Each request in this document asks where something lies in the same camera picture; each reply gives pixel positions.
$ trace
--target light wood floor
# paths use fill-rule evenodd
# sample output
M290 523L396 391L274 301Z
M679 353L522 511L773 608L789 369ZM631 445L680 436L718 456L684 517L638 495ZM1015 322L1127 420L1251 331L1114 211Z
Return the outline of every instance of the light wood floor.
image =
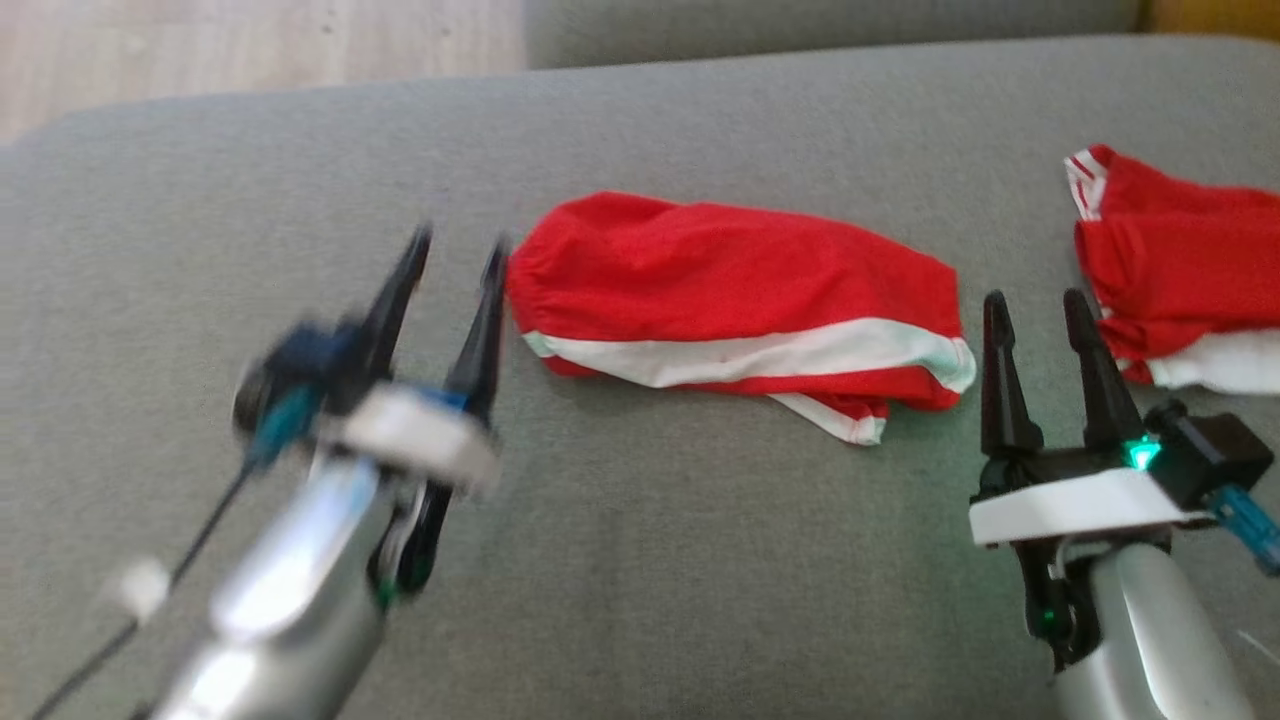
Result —
M113 102L522 67L521 0L0 0L0 142Z

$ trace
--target red cloth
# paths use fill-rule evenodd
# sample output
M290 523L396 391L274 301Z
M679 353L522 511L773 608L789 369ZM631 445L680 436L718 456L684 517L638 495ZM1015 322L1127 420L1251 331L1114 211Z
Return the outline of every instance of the red cloth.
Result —
M557 373L772 395L850 442L974 377L955 272L823 218L602 192L547 215L507 286Z
M1132 379L1210 333L1280 327L1280 195L1171 178L1105 145L1066 163L1080 266Z

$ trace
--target black cable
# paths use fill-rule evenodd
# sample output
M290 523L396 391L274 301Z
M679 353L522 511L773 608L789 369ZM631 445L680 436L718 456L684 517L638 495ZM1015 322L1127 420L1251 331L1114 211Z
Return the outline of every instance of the black cable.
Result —
M210 536L214 534L214 529L218 527L218 523L221 521L223 515L227 514L227 509L230 507L232 501L236 500L239 491L244 488L244 483L253 477L253 471L256 469L256 464L244 462L239 473L236 474L236 478L229 486L227 486L227 489L223 491L223 496L214 507L214 511L205 519L205 524L201 525L195 539L192 539L191 544L187 546L187 551L182 553L182 560L178 561L173 574L169 575L170 594L173 593L173 589L178 587L178 582L182 580L188 570L191 570L191 566L196 562L196 557L200 555L200 551L205 548L205 544L209 542ZM45 702L40 703L40 707L36 708L35 714L32 714L31 720L45 720L51 716L52 712L58 710L58 706L74 694L76 691L78 691L84 683L92 679L93 675L96 675L102 666L106 665L108 660L114 657L115 653L120 652L124 646L133 639L133 635L138 633L140 626L141 625L137 620L131 620L128 625L115 633L115 635L111 637L111 639L108 641L106 644L104 644L97 652L88 656L88 659L84 660L84 662L82 662L74 673L63 680L63 684L58 685L58 689L45 698Z

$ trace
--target gray sofa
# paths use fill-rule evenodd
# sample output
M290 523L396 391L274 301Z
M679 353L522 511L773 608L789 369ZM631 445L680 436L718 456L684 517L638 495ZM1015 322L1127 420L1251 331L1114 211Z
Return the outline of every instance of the gray sofa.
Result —
M115 626L93 601L110 569L188 541L236 466L242 363L305 311L366 302L425 217L439 233L407 375L442 377L498 231L520 237L566 199L618 188L827 215L933 254L959 270L974 342L982 296L1004 288L1032 411L1070 443L1061 159L1105 141L1280 190L1277 117L1276 46L1108 36L64 118L3 161L0 714L29 712ZM1280 447L1276 400L1184 397ZM394 612L344 717L1052 717L1014 556L969 542L978 415L977 392L945 414L902 410L883 446L854 448L765 400L553 377L512 333L506 484L451 515L431 585ZM155 694L300 470L251 488L64 717L123 717ZM1280 478L1257 496L1280 511ZM1260 717L1280 716L1275 665L1238 635L1280 648L1275 585L1224 533L1184 534L1175 557Z

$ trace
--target sofa backrest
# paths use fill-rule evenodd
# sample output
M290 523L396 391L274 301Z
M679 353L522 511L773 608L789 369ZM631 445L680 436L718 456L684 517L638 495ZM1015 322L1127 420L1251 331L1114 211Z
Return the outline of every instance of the sofa backrest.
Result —
M534 68L1129 32L1140 0L525 0Z

